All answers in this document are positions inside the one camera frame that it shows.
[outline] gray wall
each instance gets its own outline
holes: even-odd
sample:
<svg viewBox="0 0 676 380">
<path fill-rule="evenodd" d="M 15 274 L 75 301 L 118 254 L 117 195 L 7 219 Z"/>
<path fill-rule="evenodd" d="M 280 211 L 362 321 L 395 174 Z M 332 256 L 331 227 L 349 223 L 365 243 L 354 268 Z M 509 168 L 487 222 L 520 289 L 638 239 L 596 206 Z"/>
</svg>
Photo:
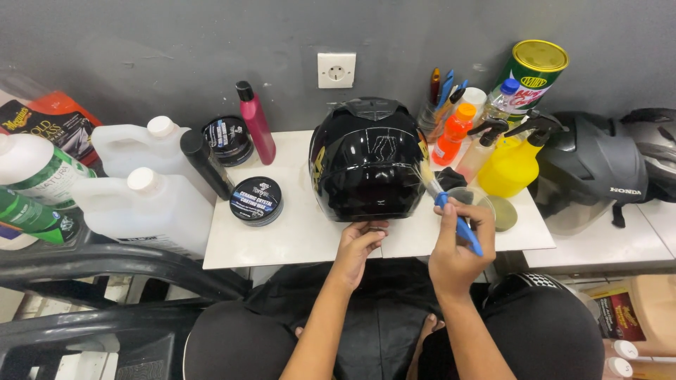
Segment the gray wall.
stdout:
<svg viewBox="0 0 676 380">
<path fill-rule="evenodd" d="M 314 128 L 328 103 L 399 99 L 431 69 L 490 86 L 511 46 L 545 39 L 571 64 L 541 105 L 621 114 L 676 108 L 674 0 L 4 0 L 0 60 L 106 124 L 182 126 L 239 113 L 259 92 L 272 130 Z M 356 51 L 354 88 L 318 89 L 316 54 Z"/>
</svg>

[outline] black helmet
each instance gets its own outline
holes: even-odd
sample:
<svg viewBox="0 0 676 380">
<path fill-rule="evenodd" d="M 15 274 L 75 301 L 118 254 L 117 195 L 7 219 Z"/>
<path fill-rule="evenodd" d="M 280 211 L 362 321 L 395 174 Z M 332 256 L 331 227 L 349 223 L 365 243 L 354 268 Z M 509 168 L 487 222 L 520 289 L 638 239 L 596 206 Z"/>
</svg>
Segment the black helmet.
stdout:
<svg viewBox="0 0 676 380">
<path fill-rule="evenodd" d="M 676 202 L 676 110 L 642 108 L 620 121 L 646 161 L 646 201 Z"/>
<path fill-rule="evenodd" d="M 396 100 L 362 97 L 336 105 L 310 141 L 310 178 L 328 219 L 406 218 L 425 193 L 429 160 L 416 120 Z"/>
<path fill-rule="evenodd" d="M 539 176 L 528 188 L 549 230 L 574 235 L 615 203 L 643 200 L 648 175 L 620 122 L 585 112 L 557 112 L 567 132 L 554 133 L 537 154 Z M 623 227 L 620 208 L 613 224 Z"/>
</svg>

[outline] black chair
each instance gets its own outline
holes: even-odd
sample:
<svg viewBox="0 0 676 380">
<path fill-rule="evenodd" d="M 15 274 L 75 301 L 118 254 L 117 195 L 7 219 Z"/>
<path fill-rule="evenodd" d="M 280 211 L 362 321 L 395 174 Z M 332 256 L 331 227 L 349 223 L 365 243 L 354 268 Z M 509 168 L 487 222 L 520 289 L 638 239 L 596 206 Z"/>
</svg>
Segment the black chair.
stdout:
<svg viewBox="0 0 676 380">
<path fill-rule="evenodd" d="M 183 350 L 208 303 L 194 300 L 118 306 L 0 324 L 0 380 L 55 378 L 62 356 L 116 352 L 116 380 L 183 378 Z"/>
<path fill-rule="evenodd" d="M 201 262 L 180 254 L 111 241 L 83 227 L 66 245 L 39 242 L 23 250 L 2 251 L 0 287 L 98 309 L 117 305 L 103 296 L 107 278 L 93 284 L 75 279 L 145 275 L 213 301 L 238 300 L 251 289 L 251 281 L 230 269 L 203 270 Z"/>
</svg>

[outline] hand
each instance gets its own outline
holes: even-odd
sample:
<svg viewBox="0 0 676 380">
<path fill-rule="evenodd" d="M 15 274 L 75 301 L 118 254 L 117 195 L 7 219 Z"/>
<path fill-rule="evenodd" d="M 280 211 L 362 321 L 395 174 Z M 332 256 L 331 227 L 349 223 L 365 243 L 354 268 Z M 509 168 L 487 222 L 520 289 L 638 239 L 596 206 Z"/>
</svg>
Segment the hand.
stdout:
<svg viewBox="0 0 676 380">
<path fill-rule="evenodd" d="M 381 246 L 388 232 L 376 231 L 376 228 L 387 228 L 386 220 L 376 222 L 356 222 L 343 230 L 338 245 L 336 260 L 333 262 L 327 281 L 345 285 L 354 291 L 364 275 L 366 257 L 372 250 Z"/>
<path fill-rule="evenodd" d="M 496 258 L 495 217 L 487 208 L 468 206 L 455 198 L 449 198 L 443 210 L 435 206 L 434 212 L 441 215 L 439 238 L 429 258 L 429 276 L 435 293 L 439 302 L 466 300 L 472 282 Z M 477 256 L 464 246 L 467 242 L 463 238 L 456 237 L 458 215 L 469 217 L 476 226 L 483 256 Z"/>
</svg>

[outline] green can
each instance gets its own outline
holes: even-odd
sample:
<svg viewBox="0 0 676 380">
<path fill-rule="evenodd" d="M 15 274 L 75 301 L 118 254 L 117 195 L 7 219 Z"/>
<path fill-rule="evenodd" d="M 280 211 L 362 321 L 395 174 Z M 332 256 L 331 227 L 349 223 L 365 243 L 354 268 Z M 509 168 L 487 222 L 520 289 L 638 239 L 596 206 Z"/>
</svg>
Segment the green can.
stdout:
<svg viewBox="0 0 676 380">
<path fill-rule="evenodd" d="M 512 100 L 516 108 L 507 119 L 510 124 L 523 119 L 540 102 L 568 62 L 568 53 L 548 41 L 526 40 L 514 45 L 512 57 L 493 86 L 500 86 L 508 78 L 518 80 L 519 88 Z"/>
<path fill-rule="evenodd" d="M 80 228 L 77 220 L 4 187 L 0 187 L 0 226 L 54 244 L 71 240 Z"/>
</svg>

